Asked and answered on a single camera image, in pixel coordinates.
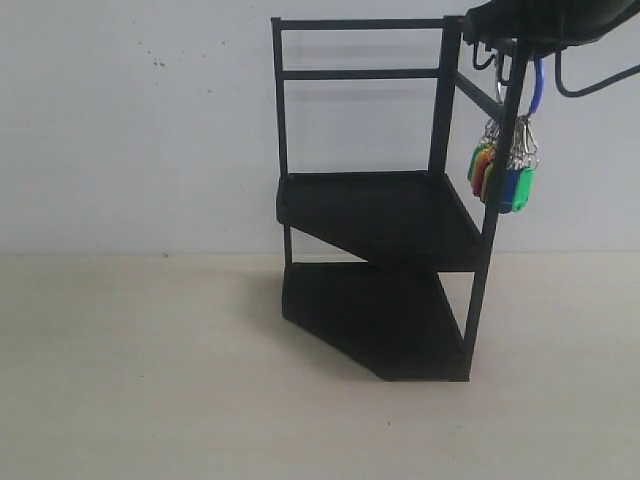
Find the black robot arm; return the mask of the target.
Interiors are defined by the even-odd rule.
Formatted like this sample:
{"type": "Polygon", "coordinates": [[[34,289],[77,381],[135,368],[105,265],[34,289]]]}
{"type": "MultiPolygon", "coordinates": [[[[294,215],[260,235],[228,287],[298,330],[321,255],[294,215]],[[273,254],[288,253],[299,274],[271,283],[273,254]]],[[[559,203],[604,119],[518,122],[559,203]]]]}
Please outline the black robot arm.
{"type": "Polygon", "coordinates": [[[637,1],[488,1],[462,20],[471,45],[524,39],[555,50],[593,43],[639,14],[637,1]]]}

